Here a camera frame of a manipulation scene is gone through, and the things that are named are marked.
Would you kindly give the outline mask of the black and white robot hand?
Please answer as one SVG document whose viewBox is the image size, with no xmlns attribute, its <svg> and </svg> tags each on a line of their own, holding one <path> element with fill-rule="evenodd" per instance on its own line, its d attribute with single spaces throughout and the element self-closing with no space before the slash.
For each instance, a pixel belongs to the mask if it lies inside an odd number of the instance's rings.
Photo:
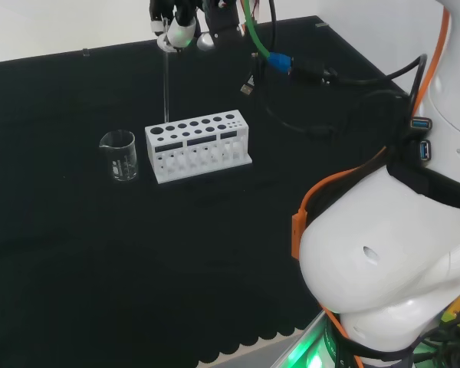
<svg viewBox="0 0 460 368">
<path fill-rule="evenodd" d="M 149 2 L 150 27 L 161 50 L 175 53 L 191 44 L 198 26 L 198 10 L 202 10 L 201 1 Z"/>
</svg>

